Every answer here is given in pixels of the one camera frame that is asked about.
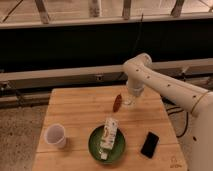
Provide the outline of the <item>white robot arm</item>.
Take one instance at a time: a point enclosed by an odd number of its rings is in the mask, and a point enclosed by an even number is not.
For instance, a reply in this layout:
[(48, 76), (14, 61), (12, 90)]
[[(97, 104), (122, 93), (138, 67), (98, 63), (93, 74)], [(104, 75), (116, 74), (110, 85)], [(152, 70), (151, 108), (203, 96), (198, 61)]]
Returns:
[(213, 171), (213, 91), (151, 69), (152, 59), (141, 53), (123, 64), (128, 92), (138, 97), (148, 86), (196, 117), (189, 171)]

